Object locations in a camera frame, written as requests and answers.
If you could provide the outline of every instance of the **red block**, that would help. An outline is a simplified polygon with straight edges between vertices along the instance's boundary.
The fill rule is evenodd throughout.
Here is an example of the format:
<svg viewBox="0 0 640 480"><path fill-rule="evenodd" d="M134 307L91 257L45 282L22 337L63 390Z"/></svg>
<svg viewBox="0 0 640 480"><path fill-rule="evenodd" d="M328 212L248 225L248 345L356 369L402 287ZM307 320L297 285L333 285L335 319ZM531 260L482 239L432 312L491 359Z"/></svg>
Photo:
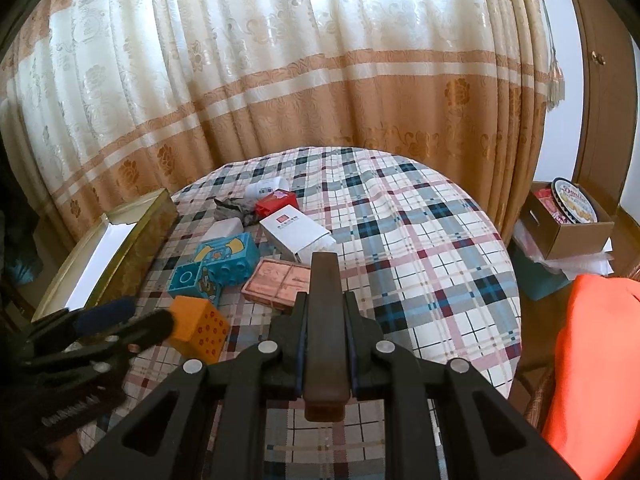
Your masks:
<svg viewBox="0 0 640 480"><path fill-rule="evenodd" d="M255 204L255 212L260 218L267 218L267 216L282 209L286 205L292 205L300 210L298 207L298 199L293 191L277 189L273 193L269 193L266 197L258 200Z"/></svg>

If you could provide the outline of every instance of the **orange block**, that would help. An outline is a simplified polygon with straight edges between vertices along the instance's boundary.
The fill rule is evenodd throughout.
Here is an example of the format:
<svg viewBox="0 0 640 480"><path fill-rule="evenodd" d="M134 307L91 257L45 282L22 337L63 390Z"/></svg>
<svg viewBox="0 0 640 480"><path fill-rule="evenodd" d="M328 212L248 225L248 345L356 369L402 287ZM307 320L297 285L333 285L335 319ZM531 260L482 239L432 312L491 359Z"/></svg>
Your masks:
<svg viewBox="0 0 640 480"><path fill-rule="evenodd" d="M189 359L217 363L230 326L211 302L176 296L169 311L174 316L169 344Z"/></svg>

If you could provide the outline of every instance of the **brown curtain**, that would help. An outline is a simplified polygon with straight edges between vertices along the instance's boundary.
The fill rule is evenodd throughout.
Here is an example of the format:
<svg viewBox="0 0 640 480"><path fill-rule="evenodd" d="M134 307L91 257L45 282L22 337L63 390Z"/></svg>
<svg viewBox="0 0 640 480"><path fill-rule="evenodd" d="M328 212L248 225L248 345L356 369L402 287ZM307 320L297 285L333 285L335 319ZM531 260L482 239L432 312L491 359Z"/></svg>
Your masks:
<svg viewBox="0 0 640 480"><path fill-rule="evenodd" d="M538 0L43 0L0 66L0 129L76 240L140 194L306 145L418 160L507 240L546 64Z"/></svg>

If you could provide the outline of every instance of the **door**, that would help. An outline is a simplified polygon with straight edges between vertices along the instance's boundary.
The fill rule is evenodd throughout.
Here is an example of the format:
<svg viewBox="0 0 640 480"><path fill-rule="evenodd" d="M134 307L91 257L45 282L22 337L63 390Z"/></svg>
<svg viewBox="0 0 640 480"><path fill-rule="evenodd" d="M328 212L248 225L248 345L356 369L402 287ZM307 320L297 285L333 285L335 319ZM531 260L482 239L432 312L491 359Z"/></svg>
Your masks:
<svg viewBox="0 0 640 480"><path fill-rule="evenodd" d="M574 0L574 6L584 59L584 111L574 182L614 216L636 131L634 51L628 30L607 0Z"/></svg>

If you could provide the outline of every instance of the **table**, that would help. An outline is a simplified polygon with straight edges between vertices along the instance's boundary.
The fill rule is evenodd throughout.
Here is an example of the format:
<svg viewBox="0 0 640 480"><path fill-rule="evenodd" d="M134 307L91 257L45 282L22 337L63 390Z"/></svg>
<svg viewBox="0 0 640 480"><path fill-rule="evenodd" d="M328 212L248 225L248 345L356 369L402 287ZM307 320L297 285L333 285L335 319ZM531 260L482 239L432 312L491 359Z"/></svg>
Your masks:
<svg viewBox="0 0 640 480"><path fill-rule="evenodd" d="M174 195L178 223L142 285L139 314L169 307L171 275L213 223L214 197L241 196L250 182L276 174L296 191L300 209L332 231L343 289L386 338L424 359L466 358L507 396L520 357L520 301L500 236L456 184L389 153L299 148L226 164L185 187ZM261 254L271 254L260 228L250 231ZM222 359L266 338L277 315L244 301L239 286L224 289L219 310L232 326ZM127 402L84 428L82 446L91 447L180 360L165 346L136 357ZM270 406L265 478L383 478L381 401L352 401L338 424L310 423L303 413L301 401ZM438 456L444 468L441 447Z"/></svg>

